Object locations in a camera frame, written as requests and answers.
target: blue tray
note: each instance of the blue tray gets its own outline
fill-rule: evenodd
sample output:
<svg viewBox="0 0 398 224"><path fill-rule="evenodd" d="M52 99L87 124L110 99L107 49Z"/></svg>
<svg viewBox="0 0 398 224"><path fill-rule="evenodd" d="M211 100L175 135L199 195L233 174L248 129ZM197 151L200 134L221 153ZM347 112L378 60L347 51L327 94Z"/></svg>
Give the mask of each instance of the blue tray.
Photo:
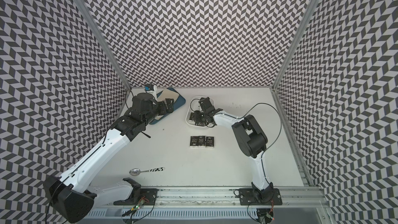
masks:
<svg viewBox="0 0 398 224"><path fill-rule="evenodd" d="M177 92L174 88L172 88L172 87L168 87L167 89L168 89L168 90L171 90L171 91L173 91L173 92L178 93L178 92ZM185 104L185 98L182 97L181 95L179 95L178 98L177 98L177 100L174 102L174 105L173 105L174 111L177 110L178 108L182 107L184 104ZM165 118L167 115L169 115L169 114L170 114L170 113L166 113L165 115L163 115L163 117L160 118L160 120L154 119L154 120L152 120L152 122L149 123L149 124L156 124L157 122L161 121L162 119L164 119L164 118Z"/></svg>

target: black cable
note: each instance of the black cable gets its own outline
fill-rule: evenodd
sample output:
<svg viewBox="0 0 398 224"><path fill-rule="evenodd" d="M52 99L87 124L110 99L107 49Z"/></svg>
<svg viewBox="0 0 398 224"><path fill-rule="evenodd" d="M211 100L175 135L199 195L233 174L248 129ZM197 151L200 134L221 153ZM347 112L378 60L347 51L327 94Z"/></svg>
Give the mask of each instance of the black cable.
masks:
<svg viewBox="0 0 398 224"><path fill-rule="evenodd" d="M143 218L147 217L150 213L152 213L152 211L153 211L153 209L154 209L154 207L155 207L155 202L156 202L156 198L153 197L153 207L152 207L151 211L150 211L149 213L147 213L144 217L138 219L137 221L142 220Z"/></svg>
<svg viewBox="0 0 398 224"><path fill-rule="evenodd" d="M132 96L134 97L134 94L132 93L132 91L130 89L128 89L126 96L125 96L125 103L126 103L127 110L129 109L129 106L127 105L127 98L128 98L128 95L130 94L129 91L131 92Z"/></svg>
<svg viewBox="0 0 398 224"><path fill-rule="evenodd" d="M46 217L44 218L44 224L47 224L47 217L48 217L49 210L50 210L50 204L51 204L52 200L54 199L55 192L57 191L57 189L59 188L59 186L61 186L68 178L69 178L69 176L68 176L67 178L65 178L65 180L62 181L62 182L55 188L54 192L52 193L52 196L51 196L51 198L50 198L49 204L48 204L48 206L47 206Z"/></svg>
<svg viewBox="0 0 398 224"><path fill-rule="evenodd" d="M247 208L248 216L249 216L252 220L254 220L255 222L261 223L261 222L260 222L260 218L258 218L258 220L256 220L256 219L254 219L254 218L249 214L249 206L250 206L251 204L253 204L253 203L258 203L258 202L251 202L251 203L249 203L248 208Z"/></svg>
<svg viewBox="0 0 398 224"><path fill-rule="evenodd" d="M196 100L196 99L193 99L193 100L191 101L191 103L189 104L189 107L191 108L191 111L192 111L192 112L195 112L195 111L192 109L192 107L191 107L192 102L193 102L194 100Z"/></svg>
<svg viewBox="0 0 398 224"><path fill-rule="evenodd" d="M268 104L268 103L263 103L263 102L261 102L261 103L255 104L252 108L250 108L250 110L247 111L247 113L246 113L245 115L243 115L243 117L233 117L233 116L228 115L228 114L225 114L225 113L216 113L214 116L222 114L222 115L226 115L226 116L229 116L229 117L235 118L235 119L244 118L244 117L246 117L246 115L247 115L254 107L256 107L257 105L260 105L260 104L268 105L268 106L274 108L274 110L276 111L276 113L279 115L279 112L275 109L275 107L273 107L272 105L270 105L270 104Z"/></svg>
<svg viewBox="0 0 398 224"><path fill-rule="evenodd" d="M207 127L209 127L206 123L205 123L205 125L207 126ZM216 125L215 124L213 124L213 126L212 127L209 127L209 128L213 128L213 127L215 127Z"/></svg>

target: white table surface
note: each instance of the white table surface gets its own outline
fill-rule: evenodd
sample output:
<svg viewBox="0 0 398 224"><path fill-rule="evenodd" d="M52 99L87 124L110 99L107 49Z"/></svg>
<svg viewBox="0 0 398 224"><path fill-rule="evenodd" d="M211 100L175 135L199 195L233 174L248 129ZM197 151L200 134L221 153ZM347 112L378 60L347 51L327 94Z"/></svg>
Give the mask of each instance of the white table surface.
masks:
<svg viewBox="0 0 398 224"><path fill-rule="evenodd" d="M97 174L92 185L106 185L131 177L142 186L251 186L249 158L238 147L232 130L216 126L204 130L190 127L185 121L189 103L197 95L214 99L215 107L243 116L256 103L275 106L269 88L176 88L186 103L155 125L148 125ZM144 92L133 89L134 95ZM130 94L127 104L131 106ZM267 105L251 112L268 137L268 146L279 132L279 117ZM191 136L215 137L214 148L190 147ZM264 154L269 176L275 186L303 186L286 134ZM162 172L129 175L133 168L141 170L165 167Z"/></svg>

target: spoon handle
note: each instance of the spoon handle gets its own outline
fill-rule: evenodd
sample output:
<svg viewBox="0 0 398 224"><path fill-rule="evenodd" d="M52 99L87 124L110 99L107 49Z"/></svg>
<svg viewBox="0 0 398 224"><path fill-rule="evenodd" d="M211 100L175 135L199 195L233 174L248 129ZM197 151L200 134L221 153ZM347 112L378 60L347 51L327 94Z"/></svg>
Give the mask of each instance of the spoon handle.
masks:
<svg viewBox="0 0 398 224"><path fill-rule="evenodd" d="M160 168L156 168L156 169L144 170L143 172L161 172L161 171L164 171L164 167L160 167Z"/></svg>

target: white tray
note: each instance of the white tray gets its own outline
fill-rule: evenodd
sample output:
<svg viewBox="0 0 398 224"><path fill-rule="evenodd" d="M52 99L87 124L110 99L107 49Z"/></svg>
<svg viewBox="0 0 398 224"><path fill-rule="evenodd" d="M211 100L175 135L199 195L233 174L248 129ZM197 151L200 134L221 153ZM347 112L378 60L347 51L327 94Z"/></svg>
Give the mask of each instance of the white tray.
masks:
<svg viewBox="0 0 398 224"><path fill-rule="evenodd" d="M193 98L191 99L191 101L190 101L191 105L188 105L187 117L185 118L185 122L186 122L190 127L197 127L197 128L200 128L200 129L208 128L208 127L196 126L194 121L190 121L190 120L189 120L189 117L191 116L191 112L196 111L196 110L199 110L199 111L202 110L201 107L199 106L199 101L198 101L198 100L200 100L201 98L206 98L206 97L207 97L207 96L200 96L200 95L198 95L198 96L195 96L195 97L193 97ZM212 98L210 98L210 97L209 97L209 99L210 99L210 103L214 106L214 100L213 100Z"/></svg>

